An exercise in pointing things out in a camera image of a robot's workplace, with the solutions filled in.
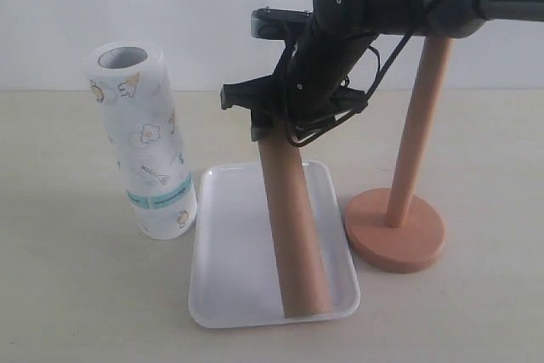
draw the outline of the white plastic tray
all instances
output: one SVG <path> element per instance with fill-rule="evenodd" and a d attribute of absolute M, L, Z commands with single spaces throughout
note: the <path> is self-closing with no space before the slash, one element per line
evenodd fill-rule
<path fill-rule="evenodd" d="M 360 289 L 327 168 L 304 163 L 333 311 L 285 319 L 260 163 L 214 167 L 202 175 L 189 310 L 207 328 L 281 325 L 347 317 Z"/>

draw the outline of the paper towel roll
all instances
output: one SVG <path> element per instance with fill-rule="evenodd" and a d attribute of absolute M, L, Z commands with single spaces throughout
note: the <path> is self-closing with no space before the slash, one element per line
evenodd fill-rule
<path fill-rule="evenodd" d="M 111 43 L 85 59 L 85 73 L 142 231 L 181 236 L 194 223 L 196 193 L 162 51 Z"/>

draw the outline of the round base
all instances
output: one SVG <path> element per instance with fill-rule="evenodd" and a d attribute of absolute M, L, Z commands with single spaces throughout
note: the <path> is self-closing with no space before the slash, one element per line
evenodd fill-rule
<path fill-rule="evenodd" d="M 405 225 L 385 221 L 390 189 L 355 197 L 346 210 L 349 242 L 367 263 L 395 274 L 410 274 L 433 265 L 444 247 L 445 228 L 439 214 L 414 196 Z"/>

